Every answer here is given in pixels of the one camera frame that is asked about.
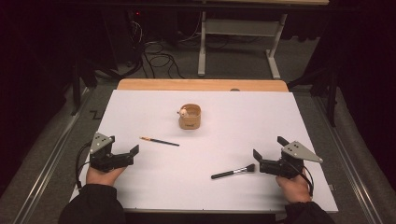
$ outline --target brush bristles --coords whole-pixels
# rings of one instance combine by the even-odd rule
[[[255,167],[254,163],[247,166],[247,172],[254,172],[254,167]]]

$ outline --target white table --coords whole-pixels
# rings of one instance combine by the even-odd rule
[[[198,130],[178,127],[177,111],[187,103],[202,109]],[[313,149],[290,92],[117,90],[98,132],[116,136],[114,154],[140,146],[134,165],[115,186],[123,207],[136,212],[282,213],[286,202],[281,190],[273,175],[259,173],[253,148],[267,160],[278,160],[280,135]],[[254,174],[210,178],[251,163],[257,164]],[[310,161],[305,165],[315,180],[314,201],[325,211],[336,212],[320,165]],[[85,180],[86,169],[80,180]]]

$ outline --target makeup brush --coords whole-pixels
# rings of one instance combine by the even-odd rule
[[[247,167],[241,168],[241,169],[237,169],[237,170],[234,170],[234,171],[221,173],[221,174],[218,174],[218,175],[212,175],[211,177],[212,177],[212,179],[216,179],[216,178],[219,178],[219,177],[224,177],[224,176],[227,176],[227,175],[234,175],[234,174],[238,174],[238,173],[242,173],[242,172],[254,172],[254,163],[250,164]]]

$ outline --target black cable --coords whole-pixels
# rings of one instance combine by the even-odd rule
[[[86,164],[88,164],[88,163],[90,163],[90,161],[86,161],[86,162],[84,162],[84,164],[80,165],[80,166],[78,167],[78,172],[81,172],[82,167],[84,167],[84,166],[85,166]]]
[[[190,35],[190,37],[188,37],[188,38],[186,38],[186,39],[178,40],[178,41],[177,41],[178,43],[183,43],[183,42],[186,42],[186,41],[190,41],[190,40],[192,40],[192,39],[195,39],[196,37],[201,36],[201,35],[197,35],[199,25],[201,24],[201,18],[202,18],[202,12],[200,12],[200,14],[199,14],[198,21],[197,21],[197,25],[195,26],[195,30],[194,30],[194,32],[192,33],[192,35]]]
[[[312,188],[313,188],[314,187],[314,178],[312,177],[311,172],[309,172],[308,168],[306,168],[306,166],[304,166],[304,168],[309,173],[309,176],[311,177],[311,184],[312,184]]]
[[[87,148],[87,147],[90,147],[91,144],[92,144],[92,140],[89,141],[88,143],[84,144],[84,146],[82,146],[82,147],[79,149],[78,154],[77,154],[77,158],[76,158],[76,170],[75,170],[75,171],[76,171],[76,184],[77,184],[77,188],[78,188],[78,189],[81,189],[81,188],[82,188],[81,182],[79,181],[79,177],[78,177],[78,175],[79,175],[79,170],[80,170],[80,167],[78,167],[79,158],[81,157],[81,154],[82,154],[82,152],[84,151],[84,149]]]
[[[221,45],[220,47],[210,47],[208,45],[209,41],[207,41],[206,47],[209,48],[209,49],[222,49],[222,48],[226,47],[230,43],[230,38],[228,36],[226,36],[225,38],[220,38],[219,35],[211,35],[211,36],[212,37],[217,37],[220,40],[225,40],[225,43],[223,45]]]
[[[149,75],[148,75],[148,73],[146,72],[145,66],[142,66],[142,69],[143,69],[143,72],[145,73],[145,77],[146,77],[146,78],[149,78]]]
[[[285,161],[288,163],[288,165],[293,168],[293,170],[295,170],[305,181],[306,183],[308,183],[309,186],[309,196],[313,196],[314,195],[314,185],[311,183],[311,181],[309,181],[309,179],[306,177],[306,175],[304,175],[302,172],[300,172],[293,164],[291,164],[288,161]]]
[[[185,40],[185,41],[183,41],[183,42],[179,42],[179,44],[181,44],[181,45],[183,45],[183,46],[186,46],[186,47],[196,47],[196,46],[199,46],[199,45],[201,45],[201,40],[200,39],[197,39],[197,38],[192,38],[192,39],[189,39],[189,40]]]
[[[115,78],[116,80],[122,80],[123,78],[126,78],[143,67],[143,59],[142,59],[142,53],[144,52],[144,46],[142,43],[142,38],[143,38],[143,30],[142,27],[140,26],[139,23],[135,21],[129,21],[130,23],[130,29],[129,31],[129,37],[131,38],[131,43],[134,52],[131,54],[131,60],[132,63],[134,64],[134,67],[127,71],[124,74],[119,74],[118,72],[113,71],[112,69],[108,69],[106,67],[101,66],[100,64],[94,64],[91,62],[94,67],[96,67],[98,70],[102,71],[105,73],[107,76],[103,76],[100,74],[95,74],[96,77],[102,78],[102,79],[112,79]]]
[[[264,38],[264,36],[253,36],[251,38],[251,40],[243,40],[243,39],[241,39],[241,35],[231,35],[229,38],[230,38],[230,41],[232,41],[234,43],[251,44],[251,43],[262,40]]]
[[[146,52],[147,48],[150,47],[150,46],[153,46],[153,45],[160,46],[160,49],[159,49],[159,50],[156,50],[156,51],[154,51],[154,52]],[[181,77],[181,78],[184,78],[184,77],[180,74],[180,70],[179,70],[179,68],[178,68],[178,66],[177,66],[177,63],[176,63],[175,58],[174,58],[172,55],[170,55],[170,54],[162,53],[162,51],[163,51],[163,45],[162,45],[161,43],[157,43],[157,42],[156,42],[156,43],[147,44],[146,47],[145,47],[144,55],[145,55],[146,61],[148,62],[148,65],[150,66],[150,69],[151,69],[151,72],[152,72],[154,78],[155,78],[155,73],[154,73],[153,67],[165,67],[165,66],[168,65],[168,64],[170,64],[170,65],[169,65],[169,67],[168,67],[167,73],[168,73],[168,76],[169,76],[170,78],[173,78],[173,77],[171,76],[171,73],[170,73],[170,71],[171,71],[171,69],[172,69],[173,66],[177,69],[177,75],[178,75],[179,77]],[[154,61],[154,60],[161,59],[161,58],[165,58],[165,59],[167,59],[167,61],[166,61],[165,63],[159,64],[159,65],[153,64],[153,61]]]

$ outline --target wire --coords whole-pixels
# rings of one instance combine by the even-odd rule
[[[311,180],[312,180],[312,183],[311,183],[311,181],[309,181],[309,179],[306,177],[306,175],[304,175],[302,172],[300,172],[293,164],[291,164],[290,162],[288,162],[288,161],[285,161],[285,162],[287,162],[288,163],[288,165],[291,167],[291,168],[293,168],[293,170],[295,170],[305,181],[306,181],[306,183],[308,183],[308,186],[309,186],[309,196],[311,196],[311,197],[313,197],[314,196],[314,184],[313,184],[313,178],[312,178],[312,175],[311,175],[311,173],[308,171],[308,169],[306,169],[305,168],[305,166],[304,166],[304,168],[306,169],[306,171],[308,171],[308,173],[309,173],[309,175],[311,175]]]
[[[152,52],[147,52],[147,49],[151,46],[160,46],[160,49],[158,49],[156,51],[152,51]],[[170,78],[173,78],[171,76],[171,69],[173,66],[177,70],[177,75],[181,78],[184,78],[180,74],[180,70],[177,66],[175,58],[171,54],[162,53],[162,52],[163,52],[163,45],[161,44],[161,42],[150,42],[150,43],[146,44],[146,46],[145,46],[145,51],[144,51],[143,55],[145,56],[146,61],[148,62],[148,65],[150,66],[153,77],[155,78],[154,68],[165,67],[166,65],[169,65],[167,74]],[[166,61],[164,63],[155,64],[154,61],[156,61],[158,59],[165,59]]]
[[[78,167],[78,172],[81,172],[82,167],[84,167],[84,166],[85,166],[86,164],[88,164],[88,163],[90,163],[90,161],[86,161],[86,162],[84,162],[84,164],[80,165],[80,166]]]
[[[140,33],[139,41],[137,43],[142,42],[142,37],[143,37],[143,29],[142,29],[142,27],[140,26],[139,23],[137,23],[135,21],[131,21],[131,24],[134,24],[134,26],[135,26],[135,28],[134,28],[134,36],[136,35],[137,28],[139,28],[139,30],[140,30],[140,32],[139,32]]]
[[[242,38],[247,38],[247,37],[251,37],[250,40],[243,40]],[[234,43],[243,43],[243,44],[250,44],[250,43],[254,43],[257,41],[260,41],[264,38],[264,36],[241,36],[241,35],[232,35],[230,36],[230,40]]]
[[[145,73],[145,77],[146,77],[146,78],[149,78],[149,75],[148,75],[148,73],[146,72],[145,66],[142,66],[142,69],[143,69],[143,72]]]
[[[224,38],[222,38],[223,35],[210,35],[210,36],[214,37],[214,38],[217,38],[217,39],[220,39],[221,41],[225,40],[225,43],[222,44],[219,47],[210,47],[208,44],[206,44],[206,47],[209,48],[209,49],[222,49],[222,48],[226,47],[230,43],[230,37],[228,37],[228,36],[225,36]]]
[[[195,26],[195,31],[192,33],[192,35],[190,37],[186,38],[186,39],[179,40],[177,42],[182,43],[182,42],[186,42],[186,41],[192,40],[192,39],[194,39],[194,38],[196,38],[198,36],[201,36],[201,35],[197,35],[199,24],[201,23],[201,18],[202,18],[202,12],[199,14],[198,22],[197,22],[197,25]]]
[[[193,39],[190,39],[188,41],[181,42],[180,44],[183,45],[183,46],[186,46],[186,47],[196,47],[196,46],[201,45],[201,41],[198,40],[198,39],[194,39],[193,38]]]
[[[79,181],[79,177],[78,177],[78,175],[79,175],[79,171],[80,171],[80,167],[78,166],[78,164],[79,164],[79,158],[81,157],[81,154],[82,154],[82,152],[84,151],[84,149],[85,148],[87,148],[87,147],[89,147],[90,145],[91,145],[91,143],[92,143],[92,140],[91,141],[89,141],[89,142],[87,142],[86,144],[84,144],[80,149],[79,149],[79,151],[78,151],[78,154],[77,154],[77,158],[76,158],[76,184],[77,184],[77,188],[78,189],[81,189],[82,188],[82,186],[81,186],[81,182]]]

